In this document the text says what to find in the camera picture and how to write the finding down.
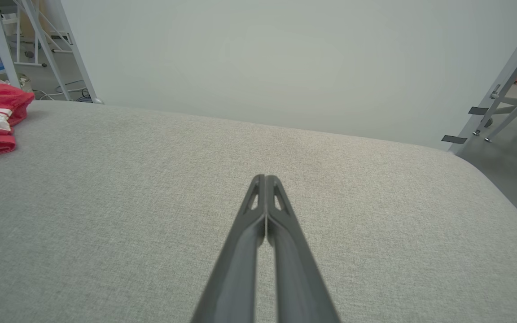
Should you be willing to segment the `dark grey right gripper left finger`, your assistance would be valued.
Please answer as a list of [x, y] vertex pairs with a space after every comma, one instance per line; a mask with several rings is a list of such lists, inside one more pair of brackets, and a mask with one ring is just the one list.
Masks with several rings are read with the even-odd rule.
[[266, 176], [252, 178], [209, 280], [193, 323], [253, 323], [257, 250], [265, 237]]

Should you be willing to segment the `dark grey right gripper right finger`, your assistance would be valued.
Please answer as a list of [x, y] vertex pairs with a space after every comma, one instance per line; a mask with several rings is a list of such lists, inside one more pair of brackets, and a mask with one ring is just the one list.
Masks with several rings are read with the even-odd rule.
[[339, 323], [298, 218], [277, 176], [266, 177], [267, 239], [274, 249], [277, 321]]

